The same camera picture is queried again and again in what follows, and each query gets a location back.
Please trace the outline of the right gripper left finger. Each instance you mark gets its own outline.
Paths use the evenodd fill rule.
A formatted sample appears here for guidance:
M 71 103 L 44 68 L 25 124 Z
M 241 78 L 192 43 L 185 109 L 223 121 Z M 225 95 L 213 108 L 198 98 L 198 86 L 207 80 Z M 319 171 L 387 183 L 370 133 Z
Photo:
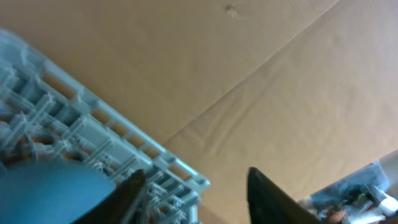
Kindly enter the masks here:
M 73 224 L 142 224 L 147 222 L 147 178 L 142 169 L 119 184 L 101 203 Z

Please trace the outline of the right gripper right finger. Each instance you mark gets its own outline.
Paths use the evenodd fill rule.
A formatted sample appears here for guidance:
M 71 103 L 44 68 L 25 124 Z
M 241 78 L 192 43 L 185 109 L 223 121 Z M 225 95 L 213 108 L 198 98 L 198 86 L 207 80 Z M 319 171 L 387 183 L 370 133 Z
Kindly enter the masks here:
M 246 200 L 251 224 L 321 224 L 258 168 L 250 167 Z

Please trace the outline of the dark blue plate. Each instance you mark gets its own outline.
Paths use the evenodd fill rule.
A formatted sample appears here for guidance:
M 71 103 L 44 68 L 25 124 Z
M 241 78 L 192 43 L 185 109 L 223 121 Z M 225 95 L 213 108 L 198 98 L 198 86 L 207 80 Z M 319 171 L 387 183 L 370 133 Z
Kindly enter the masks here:
M 73 223 L 115 188 L 80 162 L 20 164 L 1 176 L 1 223 Z

